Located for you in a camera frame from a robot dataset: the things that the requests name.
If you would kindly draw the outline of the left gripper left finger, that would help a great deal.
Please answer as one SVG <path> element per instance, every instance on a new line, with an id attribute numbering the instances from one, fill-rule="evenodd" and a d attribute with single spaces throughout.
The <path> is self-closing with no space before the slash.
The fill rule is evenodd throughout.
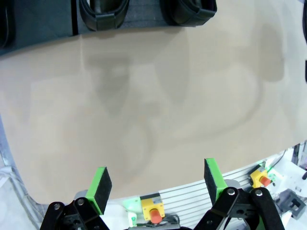
<path id="1" fill-rule="evenodd" d="M 104 214 L 112 188 L 107 167 L 99 167 L 86 195 L 68 205 L 57 201 L 48 206 L 42 230 L 107 230 Z"/>

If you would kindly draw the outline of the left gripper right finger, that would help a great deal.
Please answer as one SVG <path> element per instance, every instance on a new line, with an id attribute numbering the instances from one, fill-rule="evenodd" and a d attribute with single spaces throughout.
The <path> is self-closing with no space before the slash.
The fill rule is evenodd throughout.
<path id="1" fill-rule="evenodd" d="M 254 188 L 246 192 L 228 186 L 214 158 L 204 159 L 204 180 L 212 202 L 194 229 L 218 230 L 232 218 L 242 219 L 250 230 L 283 230 L 284 225 L 270 192 Z"/>

